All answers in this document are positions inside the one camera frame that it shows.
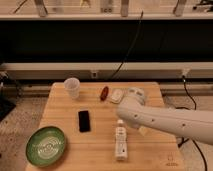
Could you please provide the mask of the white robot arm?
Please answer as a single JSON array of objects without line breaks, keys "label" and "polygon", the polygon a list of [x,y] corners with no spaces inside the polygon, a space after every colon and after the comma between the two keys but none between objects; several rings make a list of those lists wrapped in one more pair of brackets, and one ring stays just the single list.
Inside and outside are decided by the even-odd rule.
[{"label": "white robot arm", "polygon": [[213,145],[213,111],[146,106],[141,88],[127,89],[117,116],[136,129],[146,126]]}]

